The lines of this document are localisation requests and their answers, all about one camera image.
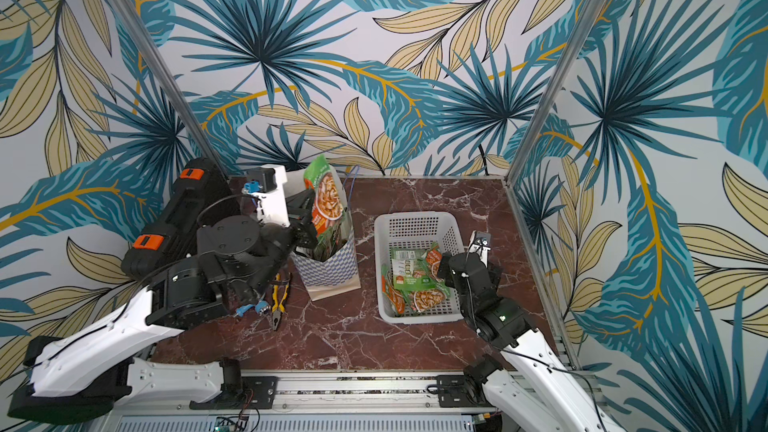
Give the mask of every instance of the snack packet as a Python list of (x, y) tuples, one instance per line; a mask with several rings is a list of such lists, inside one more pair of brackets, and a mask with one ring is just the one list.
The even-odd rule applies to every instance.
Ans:
[(408, 292), (435, 288), (435, 281), (429, 276), (426, 262), (422, 260), (426, 251), (394, 248), (390, 254), (394, 288)]
[(406, 300), (403, 298), (402, 292), (395, 290), (389, 281), (389, 266), (387, 264), (382, 266), (382, 272), (382, 292), (392, 303), (395, 312), (398, 315), (403, 315), (406, 312)]
[(318, 245), (310, 258), (324, 262), (346, 244), (352, 220), (341, 202), (332, 167), (324, 155), (312, 160), (304, 170), (304, 185), (315, 189), (312, 224), (317, 230)]
[(440, 245), (436, 242), (432, 243), (430, 249), (424, 254), (424, 262), (427, 264), (427, 270), (429, 275), (437, 282), (440, 279), (437, 278), (437, 271), (440, 269), (440, 261), (442, 260), (442, 254), (440, 253)]
[(394, 248), (390, 252), (390, 259), (392, 286), (402, 291), (406, 306), (411, 311), (427, 311), (450, 297), (450, 291), (443, 281), (437, 279), (442, 254), (436, 242), (429, 250)]

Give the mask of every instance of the wall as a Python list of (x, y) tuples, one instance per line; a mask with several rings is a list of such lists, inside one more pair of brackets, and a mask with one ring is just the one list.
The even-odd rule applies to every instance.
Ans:
[(171, 1), (163, 56), (231, 172), (430, 176), (505, 172), (583, 0)]
[(629, 2), (515, 184), (546, 292), (628, 430), (765, 430), (768, 0)]
[[(120, 259), (192, 155), (102, 0), (0, 7), (1, 380), (31, 338), (70, 335), (133, 292)], [(172, 9), (147, 0), (142, 13), (152, 30), (152, 15)], [(2, 396), (25, 378), (6, 382)], [(2, 416), (4, 430), (37, 427)]]

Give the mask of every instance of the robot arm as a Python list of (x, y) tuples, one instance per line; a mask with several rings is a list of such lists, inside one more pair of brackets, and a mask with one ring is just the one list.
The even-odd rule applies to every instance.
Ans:
[(316, 245), (313, 190), (286, 199), (282, 166), (249, 171), (249, 179), (244, 194), (258, 200), (256, 218), (229, 216), (200, 227), (197, 254), (147, 276), (126, 305), (71, 337), (33, 339), (24, 359), (32, 376), (14, 392), (8, 416), (76, 424), (109, 412), (114, 404), (156, 398), (242, 404), (234, 360), (176, 365), (133, 356), (228, 315), (229, 291), (240, 304), (258, 304), (290, 252), (297, 245)]
[(489, 234), (474, 232), (466, 254), (443, 258), (440, 275), (456, 289), (469, 327), (525, 376), (540, 400), (489, 356), (465, 370), (466, 384), (473, 389), (470, 395), (485, 397), (527, 432), (624, 430), (564, 368), (528, 313), (496, 294), (501, 269), (488, 264), (490, 245)]

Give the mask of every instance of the white plastic basket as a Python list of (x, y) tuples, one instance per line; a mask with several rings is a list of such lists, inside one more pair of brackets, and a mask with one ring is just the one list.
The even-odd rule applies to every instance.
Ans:
[(458, 306), (456, 294), (449, 300), (437, 304), (426, 312), (406, 312), (397, 317), (395, 309), (382, 291), (382, 265), (386, 264), (391, 274), (392, 260), (389, 252), (393, 248), (406, 247), (428, 249), (433, 242), (440, 245), (440, 252), (460, 254), (464, 252), (462, 235), (458, 231), (456, 218), (447, 212), (398, 212), (379, 216), (373, 224), (376, 244), (376, 290), (379, 299), (379, 314), (390, 324), (436, 324), (455, 322), (464, 318)]

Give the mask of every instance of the marble surface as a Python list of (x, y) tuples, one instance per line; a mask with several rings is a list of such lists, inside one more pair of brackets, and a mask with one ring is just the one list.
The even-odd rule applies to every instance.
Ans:
[(195, 364), (228, 357), (244, 369), (456, 370), (493, 352), (464, 321), (400, 325), (379, 316), (374, 220), (419, 210), (453, 213), (465, 242), (473, 230), (490, 231), (491, 260), (504, 268), (500, 295), (529, 310), (552, 342), (500, 180), (358, 178), (350, 204), (362, 288), (311, 302), (294, 274), (277, 332), (254, 312), (222, 318), (159, 342), (153, 360)]

